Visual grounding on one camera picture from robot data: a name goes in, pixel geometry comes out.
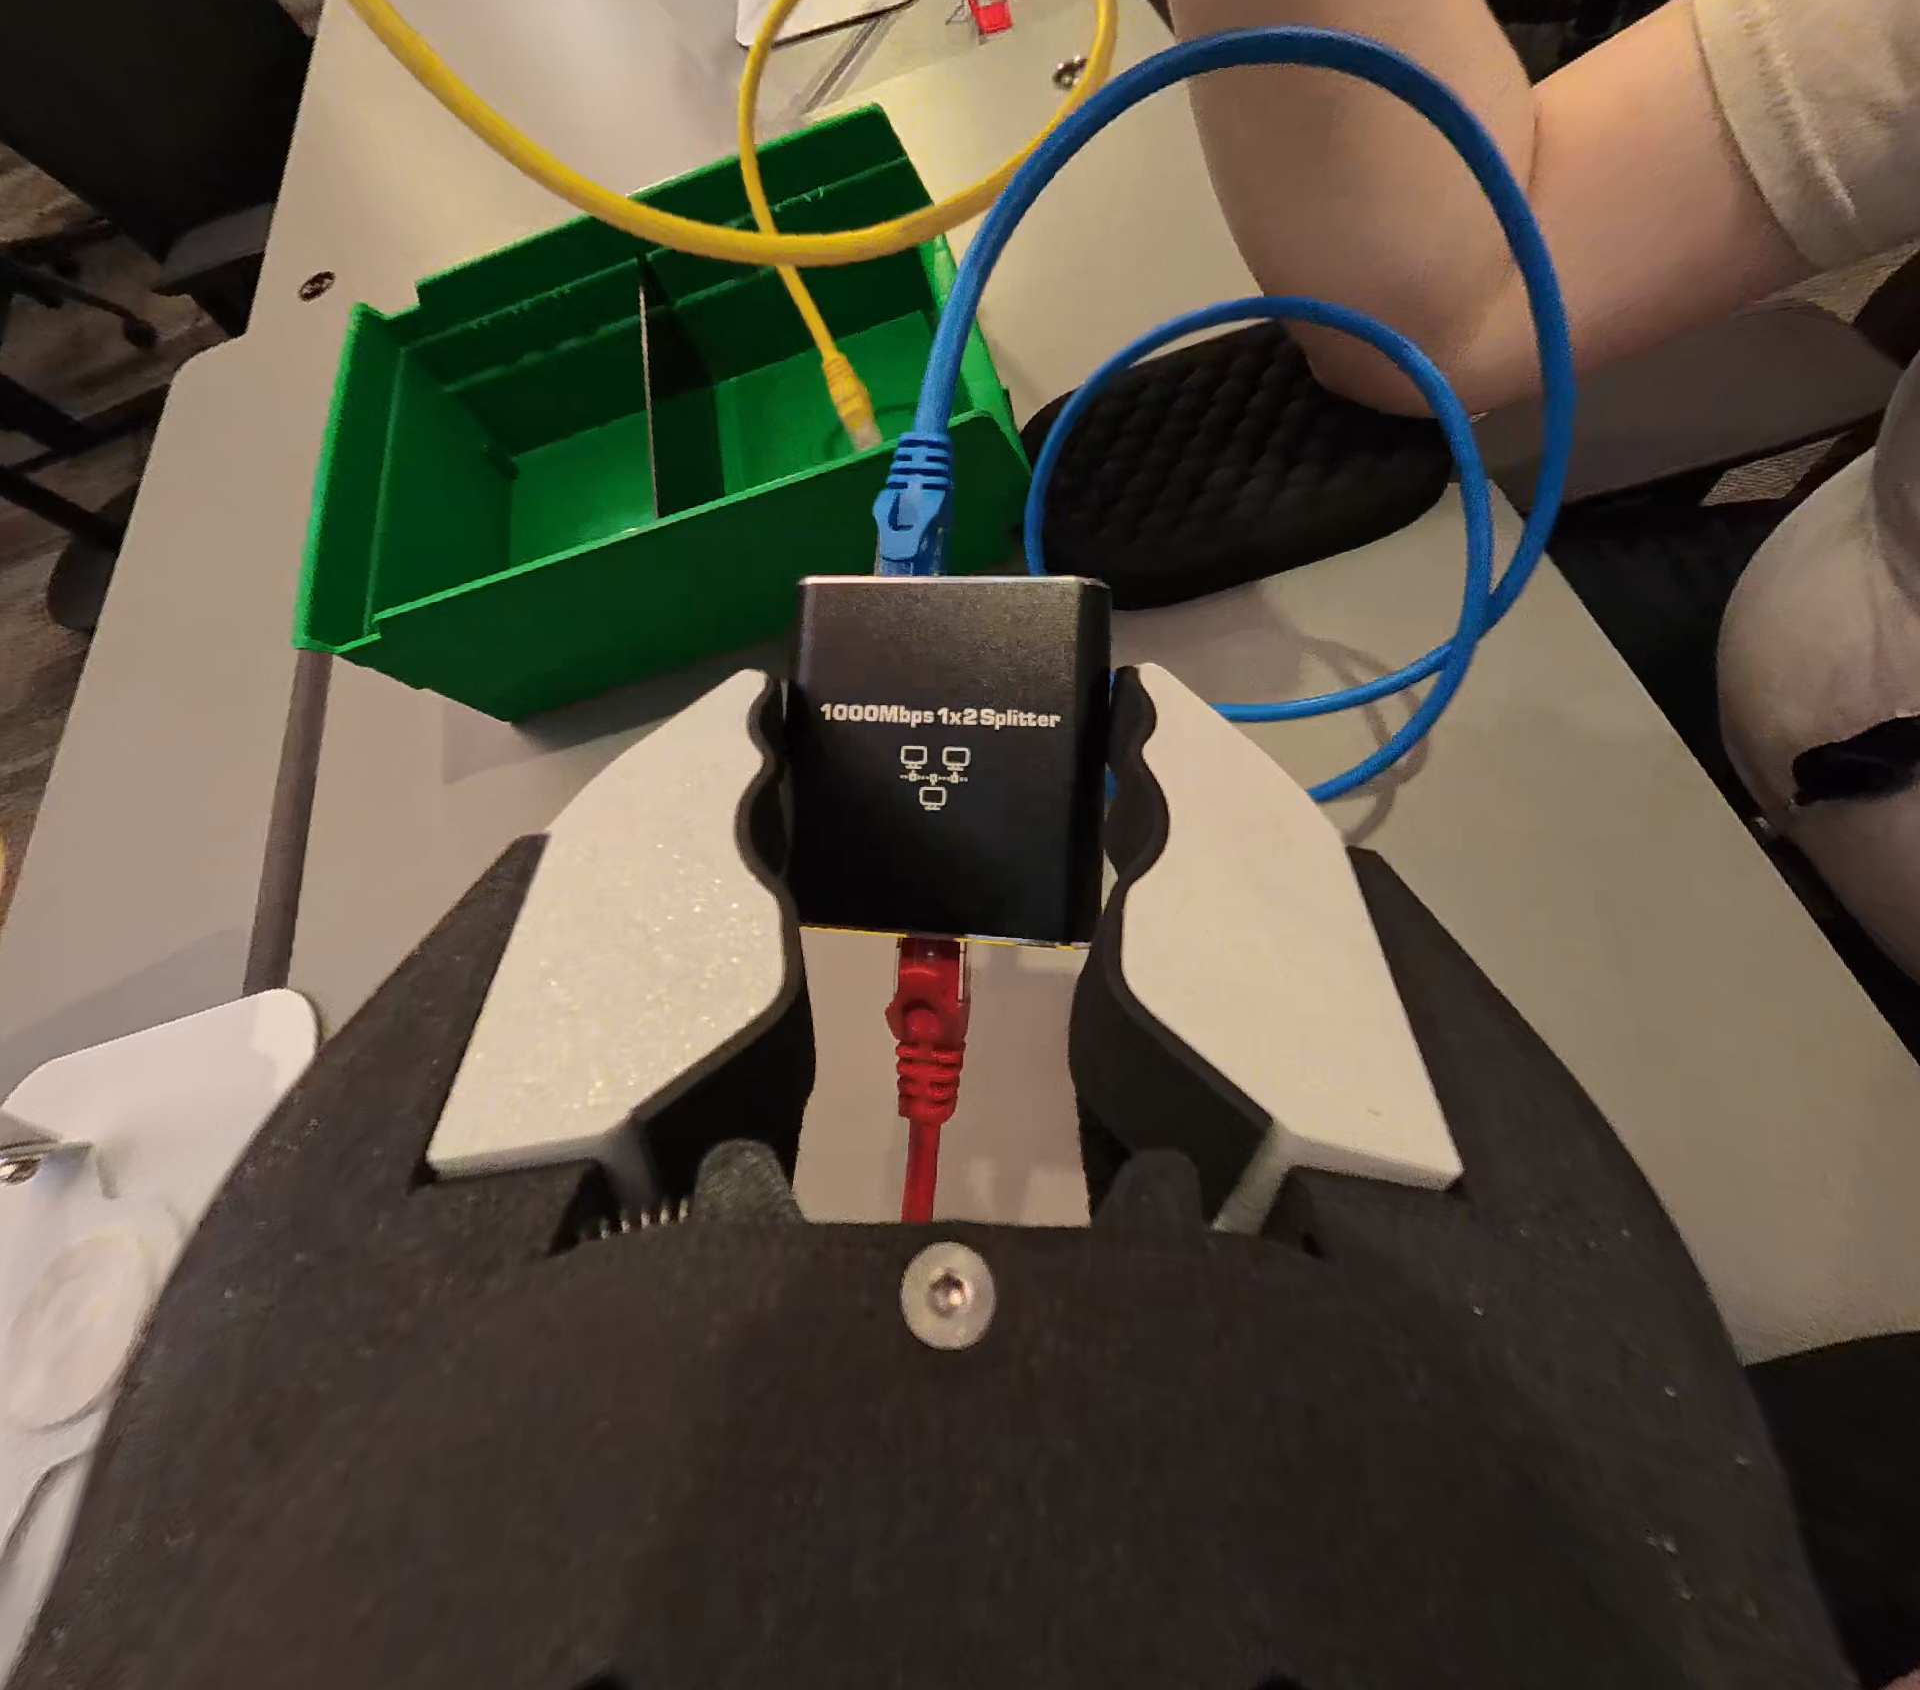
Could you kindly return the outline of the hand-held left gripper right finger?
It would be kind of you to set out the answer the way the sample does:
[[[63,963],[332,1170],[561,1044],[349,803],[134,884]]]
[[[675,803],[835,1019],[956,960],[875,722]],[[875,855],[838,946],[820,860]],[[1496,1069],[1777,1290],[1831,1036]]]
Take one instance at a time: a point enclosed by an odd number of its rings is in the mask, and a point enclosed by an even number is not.
[[[1115,883],[1069,1019],[1087,1122],[1258,1234],[1297,1172],[1442,1194],[1464,1165],[1349,846],[1161,664],[1117,671]]]

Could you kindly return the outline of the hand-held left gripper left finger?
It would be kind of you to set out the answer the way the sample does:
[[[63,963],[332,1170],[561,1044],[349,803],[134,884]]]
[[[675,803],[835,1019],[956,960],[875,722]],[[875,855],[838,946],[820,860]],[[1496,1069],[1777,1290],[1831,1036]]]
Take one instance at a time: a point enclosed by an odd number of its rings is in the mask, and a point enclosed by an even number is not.
[[[548,823],[427,1147],[439,1178],[586,1158],[665,1182],[665,1109],[801,1009],[801,923],[763,844],[783,719],[781,681],[739,671]]]

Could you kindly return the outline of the black ethernet splitter box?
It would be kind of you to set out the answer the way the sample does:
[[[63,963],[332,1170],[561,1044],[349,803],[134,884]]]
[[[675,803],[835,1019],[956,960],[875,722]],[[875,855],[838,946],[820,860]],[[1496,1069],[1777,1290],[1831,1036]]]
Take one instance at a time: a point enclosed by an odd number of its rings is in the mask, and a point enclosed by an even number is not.
[[[811,576],[784,741],[808,928],[1076,949],[1102,899],[1112,596]]]

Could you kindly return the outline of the green plastic bin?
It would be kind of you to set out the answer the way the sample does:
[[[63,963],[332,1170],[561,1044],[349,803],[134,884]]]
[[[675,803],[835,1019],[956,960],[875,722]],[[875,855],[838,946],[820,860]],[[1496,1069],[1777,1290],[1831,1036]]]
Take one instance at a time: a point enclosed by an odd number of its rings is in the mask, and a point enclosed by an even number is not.
[[[654,518],[639,276],[714,377],[724,492]],[[857,453],[770,269],[581,216],[349,314],[293,641],[519,722],[786,634],[815,574],[870,574],[956,258],[946,239],[807,273],[866,384]]]

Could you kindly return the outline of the black mesh wrist pad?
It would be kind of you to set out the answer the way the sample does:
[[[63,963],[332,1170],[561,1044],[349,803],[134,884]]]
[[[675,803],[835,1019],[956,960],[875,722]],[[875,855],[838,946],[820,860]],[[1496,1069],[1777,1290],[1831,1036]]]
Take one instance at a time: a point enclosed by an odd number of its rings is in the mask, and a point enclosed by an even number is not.
[[[1169,608],[1381,543],[1452,476],[1432,421],[1332,395],[1280,323],[1256,323],[1092,398],[1043,494],[1040,562],[1122,613]]]

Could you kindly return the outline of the black bin divider plate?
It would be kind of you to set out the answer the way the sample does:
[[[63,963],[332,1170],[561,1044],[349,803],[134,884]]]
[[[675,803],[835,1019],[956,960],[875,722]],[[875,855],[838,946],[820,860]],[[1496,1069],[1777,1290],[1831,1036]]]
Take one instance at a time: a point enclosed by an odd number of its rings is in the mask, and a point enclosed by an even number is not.
[[[688,316],[646,269],[637,278],[637,337],[653,516],[666,524],[724,492],[714,375]]]

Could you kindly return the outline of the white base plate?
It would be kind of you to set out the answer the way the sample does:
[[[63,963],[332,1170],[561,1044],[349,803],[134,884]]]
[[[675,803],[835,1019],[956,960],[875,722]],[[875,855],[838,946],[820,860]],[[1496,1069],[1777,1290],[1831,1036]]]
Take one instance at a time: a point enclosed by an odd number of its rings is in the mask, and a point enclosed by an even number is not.
[[[320,1046],[281,987],[54,1058],[5,1098],[3,1661],[181,1252]]]

